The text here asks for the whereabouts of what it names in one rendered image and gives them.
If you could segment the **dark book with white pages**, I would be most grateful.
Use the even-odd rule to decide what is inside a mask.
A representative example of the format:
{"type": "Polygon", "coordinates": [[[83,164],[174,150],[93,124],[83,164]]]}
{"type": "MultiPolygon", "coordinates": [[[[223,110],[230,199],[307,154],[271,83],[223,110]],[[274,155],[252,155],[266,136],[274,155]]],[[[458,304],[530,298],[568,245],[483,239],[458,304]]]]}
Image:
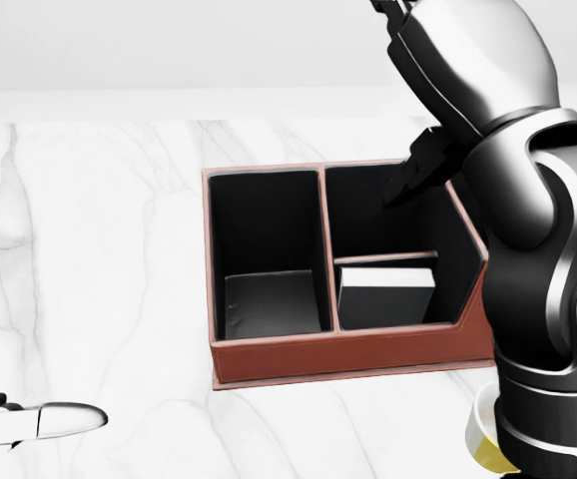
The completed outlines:
{"type": "Polygon", "coordinates": [[[337,310],[346,330],[422,323],[435,282],[425,267],[343,267],[337,310]]]}

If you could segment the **red-brown desk caddy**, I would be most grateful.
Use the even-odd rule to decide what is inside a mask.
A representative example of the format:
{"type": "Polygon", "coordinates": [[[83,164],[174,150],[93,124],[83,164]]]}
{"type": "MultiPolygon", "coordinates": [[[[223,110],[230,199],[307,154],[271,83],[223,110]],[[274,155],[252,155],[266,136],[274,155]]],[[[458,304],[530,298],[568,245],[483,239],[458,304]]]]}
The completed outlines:
{"type": "Polygon", "coordinates": [[[381,205],[395,161],[208,169],[202,173],[209,345],[218,389],[487,366],[488,252],[451,184],[396,210],[381,205]],[[421,313],[387,288],[340,317],[339,274],[421,266],[421,313]]]}

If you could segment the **white and yellow mug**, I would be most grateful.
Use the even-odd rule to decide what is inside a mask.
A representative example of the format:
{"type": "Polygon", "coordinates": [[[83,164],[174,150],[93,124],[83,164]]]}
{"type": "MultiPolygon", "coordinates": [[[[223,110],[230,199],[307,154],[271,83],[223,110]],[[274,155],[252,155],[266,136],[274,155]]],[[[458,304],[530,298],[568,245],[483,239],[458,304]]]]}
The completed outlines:
{"type": "Polygon", "coordinates": [[[498,474],[518,473],[497,442],[494,404],[498,396],[496,382],[489,382],[477,391],[465,429],[465,444],[472,458],[484,469],[498,474]]]}

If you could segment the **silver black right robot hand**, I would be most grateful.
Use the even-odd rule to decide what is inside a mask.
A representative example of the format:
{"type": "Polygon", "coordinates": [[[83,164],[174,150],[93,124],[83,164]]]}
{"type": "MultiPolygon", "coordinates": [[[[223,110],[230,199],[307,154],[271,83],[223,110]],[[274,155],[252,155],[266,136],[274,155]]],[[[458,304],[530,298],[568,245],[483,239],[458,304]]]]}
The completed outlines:
{"type": "Polygon", "coordinates": [[[413,145],[413,174],[392,182],[384,203],[403,204],[462,173],[492,215],[551,219],[528,136],[500,145],[503,131],[560,106],[553,60],[522,8],[515,0],[370,2],[386,19],[392,63],[443,128],[413,145]]]}

